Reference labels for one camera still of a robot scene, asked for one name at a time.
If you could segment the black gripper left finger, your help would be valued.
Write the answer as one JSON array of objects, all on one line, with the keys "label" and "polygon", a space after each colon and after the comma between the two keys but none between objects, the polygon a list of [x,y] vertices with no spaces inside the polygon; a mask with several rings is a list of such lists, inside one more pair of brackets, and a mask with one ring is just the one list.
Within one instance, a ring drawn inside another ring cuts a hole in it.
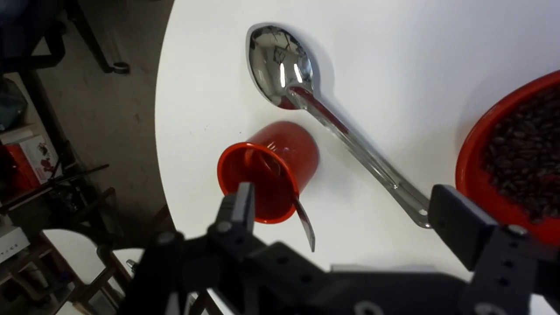
[{"label": "black gripper left finger", "polygon": [[219,226],[240,224],[248,233],[254,231],[255,191],[250,182],[241,182],[234,193],[222,198],[215,223]]}]

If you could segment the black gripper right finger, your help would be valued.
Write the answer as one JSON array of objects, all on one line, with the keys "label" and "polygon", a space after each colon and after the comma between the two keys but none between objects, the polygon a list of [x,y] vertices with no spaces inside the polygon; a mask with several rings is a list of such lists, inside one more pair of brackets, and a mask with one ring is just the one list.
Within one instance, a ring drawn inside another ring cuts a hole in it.
[{"label": "black gripper right finger", "polygon": [[429,224],[455,258],[474,272],[497,221],[455,188],[436,184],[430,193]]}]

